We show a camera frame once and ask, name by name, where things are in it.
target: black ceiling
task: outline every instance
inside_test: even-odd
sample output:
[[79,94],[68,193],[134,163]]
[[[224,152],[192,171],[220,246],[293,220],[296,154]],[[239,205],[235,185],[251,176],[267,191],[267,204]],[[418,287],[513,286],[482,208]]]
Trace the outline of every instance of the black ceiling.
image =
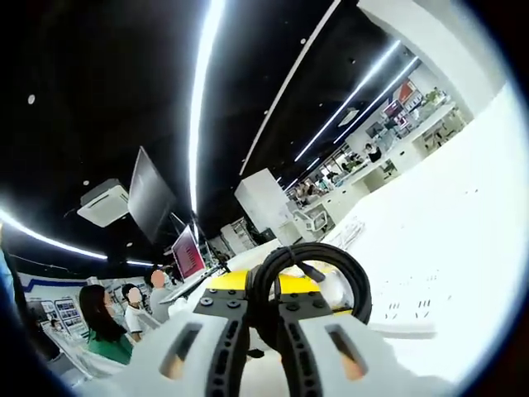
[[[176,213],[189,219],[188,122],[208,4],[57,0],[21,2],[10,14],[11,52],[4,54],[9,70],[2,76],[2,207],[43,235],[107,253],[112,265],[47,247],[13,230],[12,252],[78,276],[117,275],[128,271],[116,265],[120,258],[149,260],[174,239],[168,234],[151,246],[130,217],[101,229],[75,210],[84,193],[108,178],[128,188],[142,145],[174,191]],[[198,217],[209,236],[242,215],[233,197],[242,161],[303,47],[301,40],[311,35],[330,4],[226,2],[208,69],[199,147]],[[342,2],[294,75],[243,177],[267,167],[276,176],[297,177],[306,163],[293,163],[293,158],[390,41],[355,2]],[[369,103],[404,58],[396,56],[352,106]],[[30,94],[36,96],[32,105]],[[338,130],[330,130],[307,153],[307,161],[335,149],[330,143]],[[128,242],[134,245],[126,248]],[[42,266],[35,266],[28,271],[38,273]]]

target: green shirt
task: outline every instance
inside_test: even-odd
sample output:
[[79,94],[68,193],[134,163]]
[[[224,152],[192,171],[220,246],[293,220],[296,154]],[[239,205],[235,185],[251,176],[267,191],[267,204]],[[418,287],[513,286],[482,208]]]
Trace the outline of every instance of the green shirt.
[[88,350],[99,356],[127,365],[131,360],[132,345],[125,335],[116,341],[96,340],[96,333],[91,329],[88,335]]

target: computer monitor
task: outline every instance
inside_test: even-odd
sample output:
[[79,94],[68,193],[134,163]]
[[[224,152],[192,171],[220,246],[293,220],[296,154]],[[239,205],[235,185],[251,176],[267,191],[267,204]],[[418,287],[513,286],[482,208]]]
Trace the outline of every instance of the computer monitor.
[[132,174],[128,208],[151,243],[156,241],[160,228],[169,219],[175,204],[173,192],[141,146]]
[[206,264],[200,255],[191,227],[186,226],[171,249],[184,282],[192,275],[206,270]]

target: screw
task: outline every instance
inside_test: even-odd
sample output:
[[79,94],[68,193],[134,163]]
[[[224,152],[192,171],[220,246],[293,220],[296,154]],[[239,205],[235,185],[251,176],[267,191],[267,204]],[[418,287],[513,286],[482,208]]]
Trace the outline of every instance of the screw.
[[298,304],[287,304],[287,310],[289,310],[291,312],[295,312],[298,309],[299,309],[299,305]]
[[241,302],[238,302],[236,300],[230,300],[230,301],[228,301],[227,305],[228,305],[228,308],[235,309],[235,308],[238,308],[239,306],[241,306]]
[[213,299],[211,299],[211,298],[201,298],[200,299],[200,304],[202,306],[211,306],[213,304]]
[[317,309],[322,309],[323,307],[325,307],[325,302],[323,302],[320,299],[319,300],[315,300],[314,302],[312,302],[312,306],[314,306]]

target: coiled cable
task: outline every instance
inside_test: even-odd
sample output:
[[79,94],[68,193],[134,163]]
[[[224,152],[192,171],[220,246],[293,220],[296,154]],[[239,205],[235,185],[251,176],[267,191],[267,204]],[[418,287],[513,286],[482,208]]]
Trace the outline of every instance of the coiled cable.
[[267,256],[255,274],[251,289],[251,298],[257,306],[264,308],[269,304],[270,288],[282,270],[304,261],[321,261],[335,266],[345,276],[353,292],[351,314],[367,324],[372,304],[367,274],[360,263],[347,252],[320,242],[281,247]]

